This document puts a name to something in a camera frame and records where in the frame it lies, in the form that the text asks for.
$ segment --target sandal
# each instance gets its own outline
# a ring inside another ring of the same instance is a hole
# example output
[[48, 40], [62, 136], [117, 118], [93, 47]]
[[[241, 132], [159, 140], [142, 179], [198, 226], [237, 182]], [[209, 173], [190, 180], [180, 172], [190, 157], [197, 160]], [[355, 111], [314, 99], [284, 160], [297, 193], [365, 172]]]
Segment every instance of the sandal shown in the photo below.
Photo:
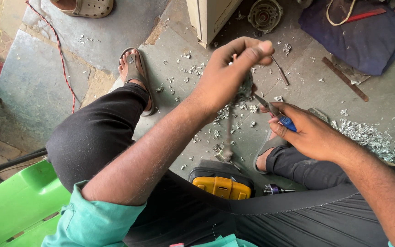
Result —
[[76, 0], [73, 10], [61, 10], [71, 16], [83, 16], [89, 18], [102, 18], [111, 13], [114, 0]]
[[262, 171], [257, 167], [257, 159], [259, 158], [260, 155], [262, 155], [263, 153], [265, 153], [266, 151], [268, 151], [271, 148], [275, 148], [281, 145], [287, 145], [288, 141], [284, 140], [283, 138], [276, 136], [272, 139], [269, 140], [269, 137], [271, 136], [272, 131], [268, 130], [267, 135], [265, 136], [265, 140], [263, 142], [263, 145], [260, 149], [260, 151], [257, 153], [257, 155], [254, 158], [254, 164], [253, 167], [255, 169], [255, 171], [257, 171], [260, 174], [267, 174], [269, 173], [268, 171]]
[[147, 89], [147, 92], [149, 93], [150, 102], [152, 103], [152, 106], [151, 106], [150, 110], [148, 110], [147, 112], [143, 112], [143, 114], [141, 114], [141, 116], [150, 116], [155, 112], [155, 105], [153, 104], [153, 97], [152, 97], [152, 93], [150, 92], [149, 82], [146, 79], [147, 78], [147, 70], [146, 70], [146, 64], [145, 64], [144, 58], [143, 58], [143, 53], [140, 52], [135, 47], [129, 47], [123, 51], [123, 53], [120, 56], [120, 59], [124, 56], [124, 53], [126, 53], [127, 51], [130, 52], [133, 49], [137, 50], [138, 53], [140, 54], [140, 63], [141, 63], [141, 67], [143, 68], [144, 75], [141, 75], [140, 71], [138, 71], [138, 69], [136, 68], [136, 63], [135, 63], [136, 57], [135, 57], [135, 54], [131, 53], [129, 56], [126, 57], [127, 75], [126, 75], [126, 81], [124, 81], [124, 84], [128, 83], [132, 79], [137, 79], [144, 84], [144, 86]]

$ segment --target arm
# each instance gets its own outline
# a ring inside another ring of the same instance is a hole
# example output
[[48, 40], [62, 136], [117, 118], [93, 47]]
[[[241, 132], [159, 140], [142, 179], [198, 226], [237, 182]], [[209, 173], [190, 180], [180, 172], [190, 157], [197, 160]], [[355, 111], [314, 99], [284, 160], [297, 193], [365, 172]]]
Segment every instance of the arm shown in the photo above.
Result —
[[292, 143], [302, 154], [338, 164], [370, 205], [395, 246], [395, 172], [310, 112], [290, 104], [273, 104], [293, 120], [297, 132], [276, 123], [275, 118], [270, 120], [271, 130]]
[[[190, 139], [234, 98], [251, 66], [270, 64], [273, 52], [270, 41], [247, 37], [214, 51], [191, 95], [91, 179], [82, 196], [89, 201], [144, 204]], [[228, 66], [233, 54], [240, 56]]]

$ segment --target forearm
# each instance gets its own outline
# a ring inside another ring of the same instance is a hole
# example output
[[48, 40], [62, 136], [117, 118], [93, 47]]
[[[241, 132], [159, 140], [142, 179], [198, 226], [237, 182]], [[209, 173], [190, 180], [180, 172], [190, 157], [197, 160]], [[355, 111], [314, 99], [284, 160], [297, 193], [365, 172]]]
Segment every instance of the forearm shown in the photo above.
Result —
[[360, 146], [350, 147], [348, 154], [338, 165], [359, 189], [395, 246], [395, 171]]
[[83, 197], [129, 206], [144, 204], [162, 175], [205, 125], [207, 116], [196, 112], [190, 97], [91, 179], [82, 190]]

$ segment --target black cable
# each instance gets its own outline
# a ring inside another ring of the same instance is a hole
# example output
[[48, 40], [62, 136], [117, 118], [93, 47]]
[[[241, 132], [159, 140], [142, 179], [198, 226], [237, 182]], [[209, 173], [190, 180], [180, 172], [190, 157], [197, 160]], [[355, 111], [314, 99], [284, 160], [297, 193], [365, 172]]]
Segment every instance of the black cable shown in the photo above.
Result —
[[33, 151], [29, 154], [26, 154], [24, 156], [18, 157], [14, 160], [10, 160], [9, 162], [1, 164], [0, 171], [4, 170], [5, 168], [8, 168], [8, 167], [18, 165], [18, 164], [23, 163], [25, 161], [29, 161], [29, 160], [35, 159], [37, 157], [44, 156], [46, 154], [48, 154], [48, 152], [45, 147], [43, 147], [41, 149], [37, 149], [36, 151]]

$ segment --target black trousers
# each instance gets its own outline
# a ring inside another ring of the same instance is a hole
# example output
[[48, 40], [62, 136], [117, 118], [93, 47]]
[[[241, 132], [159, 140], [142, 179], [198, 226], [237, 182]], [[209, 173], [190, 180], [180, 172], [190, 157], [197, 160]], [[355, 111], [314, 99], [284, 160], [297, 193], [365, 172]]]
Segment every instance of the black trousers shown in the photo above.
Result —
[[[128, 83], [56, 127], [47, 143], [48, 160], [70, 192], [74, 183], [91, 179], [134, 143], [131, 137], [148, 97], [142, 87]], [[226, 200], [168, 171], [124, 242], [131, 247], [191, 246], [235, 233], [260, 247], [387, 246], [370, 206], [338, 165], [279, 146], [269, 154], [266, 168], [310, 191]]]

